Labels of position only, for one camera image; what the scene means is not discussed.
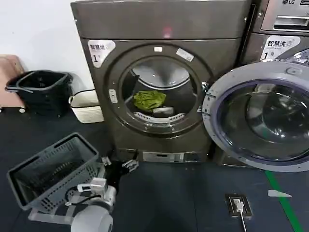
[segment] lg logo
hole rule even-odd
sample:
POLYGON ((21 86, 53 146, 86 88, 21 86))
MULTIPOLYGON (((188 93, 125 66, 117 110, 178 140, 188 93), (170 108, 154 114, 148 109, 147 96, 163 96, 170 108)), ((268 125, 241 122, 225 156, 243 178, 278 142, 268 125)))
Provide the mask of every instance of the lg logo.
POLYGON ((282 0, 282 4, 286 5, 286 4, 294 4, 295 0, 282 0))

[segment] front-loading washing machine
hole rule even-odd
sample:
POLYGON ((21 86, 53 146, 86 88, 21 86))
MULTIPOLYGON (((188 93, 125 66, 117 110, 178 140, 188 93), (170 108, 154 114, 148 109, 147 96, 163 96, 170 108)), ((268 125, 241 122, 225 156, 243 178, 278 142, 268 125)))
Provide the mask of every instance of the front-loading washing machine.
MULTIPOLYGON (((248 15, 249 30, 244 33, 240 65, 274 60, 307 64, 308 5, 306 0, 254 0, 248 15)), ((224 165, 242 165, 218 147, 213 160, 224 165)))
POLYGON ((206 153, 214 141, 253 167, 309 170, 306 57, 228 71, 249 2, 92 1, 72 8, 117 148, 206 153), (134 100, 143 93, 160 97, 141 107, 134 100))
POLYGON ((115 147, 159 153, 156 160, 169 160, 165 153, 173 161, 183 153, 205 157, 211 139, 201 104, 208 86, 235 65, 250 1, 71 6, 115 147))

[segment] green tape line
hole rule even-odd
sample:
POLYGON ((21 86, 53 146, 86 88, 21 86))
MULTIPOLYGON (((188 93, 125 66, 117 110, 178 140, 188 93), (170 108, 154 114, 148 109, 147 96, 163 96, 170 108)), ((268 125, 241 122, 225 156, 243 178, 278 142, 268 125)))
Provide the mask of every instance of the green tape line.
MULTIPOLYGON (((270 185, 274 188, 274 190, 281 191, 279 183, 277 182, 274 173, 270 172, 270 171, 265 171, 265 174, 266 174, 266 176, 267 176, 267 178, 270 182, 270 185)), ((288 219, 291 223, 291 226, 294 229, 294 232, 304 232, 303 228, 299 224, 299 221, 298 221, 293 209, 291 208, 290 203, 286 199, 286 197, 279 197, 279 202, 280 202, 286 216, 288 217, 288 219)))

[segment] control panel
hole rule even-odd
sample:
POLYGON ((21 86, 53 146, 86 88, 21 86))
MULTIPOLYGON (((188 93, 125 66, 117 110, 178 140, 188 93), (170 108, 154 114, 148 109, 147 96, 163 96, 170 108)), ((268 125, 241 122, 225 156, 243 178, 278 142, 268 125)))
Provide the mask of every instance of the control panel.
POLYGON ((261 30, 309 32, 309 0, 269 0, 261 30))

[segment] gray plastic basket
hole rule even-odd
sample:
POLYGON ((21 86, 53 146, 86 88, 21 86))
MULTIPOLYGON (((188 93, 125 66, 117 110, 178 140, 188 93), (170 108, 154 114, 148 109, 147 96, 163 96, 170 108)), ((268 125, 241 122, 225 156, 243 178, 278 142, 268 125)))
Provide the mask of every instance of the gray plastic basket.
POLYGON ((98 152, 78 133, 58 141, 7 173, 19 206, 50 213, 66 191, 97 176, 98 152))

